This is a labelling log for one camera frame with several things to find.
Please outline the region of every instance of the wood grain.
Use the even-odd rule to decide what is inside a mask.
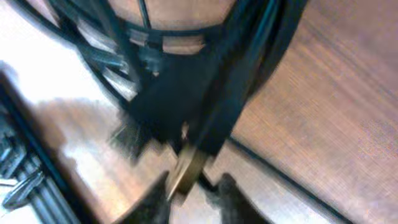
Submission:
[[[113,6],[137,21],[137,7],[127,7],[132,2],[115,0]],[[171,28],[215,23],[231,4],[188,2],[147,4],[156,26]],[[15,85],[58,148],[71,181],[103,222],[116,220],[175,158],[150,149],[133,165],[109,146],[118,109],[75,51],[38,32],[4,3],[1,10],[6,19],[0,21],[0,59],[16,70]],[[233,133],[357,223],[398,222],[396,11],[394,0],[310,1],[277,71],[248,103]],[[335,222],[228,144],[206,171],[213,181],[232,173],[277,223]],[[172,223],[187,220],[220,221],[198,187],[184,206],[174,206]]]

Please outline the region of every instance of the wooden surface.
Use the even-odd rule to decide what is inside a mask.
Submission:
[[[230,4],[215,2],[197,7],[222,12]],[[123,9],[123,1],[114,5]],[[197,21],[206,17],[217,20],[200,11],[162,7],[160,1],[148,5],[151,18],[160,14],[159,24],[173,16],[170,24],[185,18],[181,26],[202,24]],[[397,11],[394,0],[311,1],[279,68],[247,105],[233,133],[358,223],[398,222]],[[73,47],[38,32],[4,3],[1,14],[0,60],[14,67],[16,87],[97,216],[105,223],[117,219],[175,158],[170,151],[149,149],[132,165],[109,146],[118,109]],[[277,223],[335,221],[230,145],[206,170],[214,181],[231,172]],[[187,220],[220,221],[198,187],[184,206],[174,206],[172,223]]]

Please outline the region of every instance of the wooden floor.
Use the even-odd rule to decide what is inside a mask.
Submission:
[[[114,5],[129,17],[125,2]],[[158,18],[155,24],[167,26],[171,17],[171,24],[201,26],[197,21],[203,18],[217,21],[214,15],[231,1],[207,0],[206,7],[195,1],[197,6],[181,8],[147,2],[150,16]],[[0,21],[0,60],[14,68],[11,78],[82,196],[103,222],[114,221],[175,158],[170,151],[149,149],[134,165],[109,146],[118,109],[73,47],[38,32],[7,4],[0,6],[5,18]],[[397,11],[395,0],[310,1],[279,68],[248,103],[233,133],[357,223],[398,223]],[[335,221],[230,145],[206,170],[214,181],[231,172],[277,223]],[[220,220],[198,187],[174,209],[172,223]]]

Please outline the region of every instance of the wooden table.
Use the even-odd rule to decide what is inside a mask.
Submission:
[[[113,4],[136,21],[125,10],[137,11],[136,5],[123,7],[129,2],[135,1]],[[231,1],[175,7],[176,2],[147,0],[155,26],[218,21],[222,16],[215,15],[223,15]],[[233,133],[358,223],[398,222],[397,11],[394,0],[310,1],[279,68],[248,103]],[[107,139],[119,123],[118,109],[73,46],[39,32],[5,2],[0,12],[0,60],[14,68],[11,79],[82,196],[103,222],[117,219],[175,164],[174,155],[151,145],[132,164],[111,147]],[[232,173],[276,222],[335,221],[228,144],[206,171],[213,181]],[[171,219],[218,223],[220,216],[195,187],[182,207],[174,206]]]

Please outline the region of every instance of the metal connector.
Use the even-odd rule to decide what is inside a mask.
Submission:
[[[167,200],[176,194],[185,198],[202,172],[208,155],[187,144],[178,155],[178,162],[166,180]]]

